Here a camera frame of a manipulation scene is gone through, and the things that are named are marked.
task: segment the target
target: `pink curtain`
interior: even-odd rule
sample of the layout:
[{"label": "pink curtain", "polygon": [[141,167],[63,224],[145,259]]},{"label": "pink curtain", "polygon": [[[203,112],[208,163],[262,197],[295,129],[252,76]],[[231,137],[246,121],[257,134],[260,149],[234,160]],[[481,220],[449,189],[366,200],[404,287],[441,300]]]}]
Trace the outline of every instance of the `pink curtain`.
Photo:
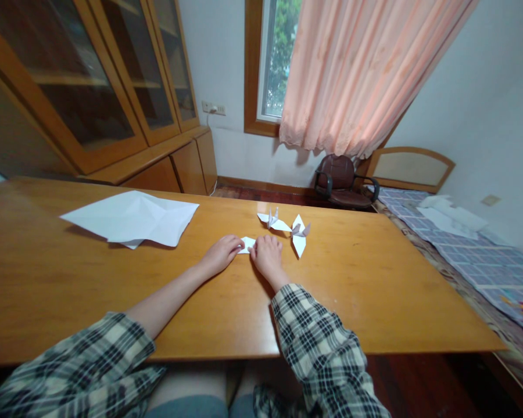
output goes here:
[{"label": "pink curtain", "polygon": [[304,1],[280,141],[307,150],[369,157],[477,3]]}]

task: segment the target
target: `hand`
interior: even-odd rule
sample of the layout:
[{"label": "hand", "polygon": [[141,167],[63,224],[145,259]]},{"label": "hand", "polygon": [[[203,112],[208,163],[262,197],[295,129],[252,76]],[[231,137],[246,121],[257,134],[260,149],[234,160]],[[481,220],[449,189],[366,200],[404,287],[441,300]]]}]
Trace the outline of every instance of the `hand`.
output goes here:
[{"label": "hand", "polygon": [[207,278],[222,272],[234,260],[240,250],[244,249],[244,241],[236,235],[225,235],[211,246],[198,263]]},{"label": "hand", "polygon": [[278,292],[284,285],[290,283],[281,266],[281,251],[283,244],[274,236],[258,237],[254,248],[248,248],[256,268],[266,278],[273,290]]}]

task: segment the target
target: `tree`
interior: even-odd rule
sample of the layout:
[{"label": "tree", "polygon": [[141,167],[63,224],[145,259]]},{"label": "tree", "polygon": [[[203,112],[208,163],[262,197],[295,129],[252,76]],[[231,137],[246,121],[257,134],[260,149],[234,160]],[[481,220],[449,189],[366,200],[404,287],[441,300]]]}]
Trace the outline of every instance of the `tree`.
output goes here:
[{"label": "tree", "polygon": [[267,76],[266,113],[281,116],[302,0],[277,0]]}]

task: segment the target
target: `chair backrest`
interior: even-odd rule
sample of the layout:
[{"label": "chair backrest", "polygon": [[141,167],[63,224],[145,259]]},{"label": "chair backrest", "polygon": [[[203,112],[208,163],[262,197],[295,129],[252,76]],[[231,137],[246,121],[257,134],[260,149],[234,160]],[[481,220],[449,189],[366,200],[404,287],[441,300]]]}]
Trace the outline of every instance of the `chair backrest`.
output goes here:
[{"label": "chair backrest", "polygon": [[[331,176],[334,189],[348,189],[353,183],[354,164],[349,157],[330,154],[321,160],[320,171]],[[320,175],[318,186],[327,187],[327,179]]]}]

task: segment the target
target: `window frame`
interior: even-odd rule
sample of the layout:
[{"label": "window frame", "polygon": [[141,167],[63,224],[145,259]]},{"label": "window frame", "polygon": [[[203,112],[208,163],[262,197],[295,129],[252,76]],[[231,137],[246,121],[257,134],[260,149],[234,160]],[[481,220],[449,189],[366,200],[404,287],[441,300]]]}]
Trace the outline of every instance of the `window frame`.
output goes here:
[{"label": "window frame", "polygon": [[257,115],[262,47],[263,0],[245,0],[244,30],[244,132],[275,138],[280,122],[261,120]]}]

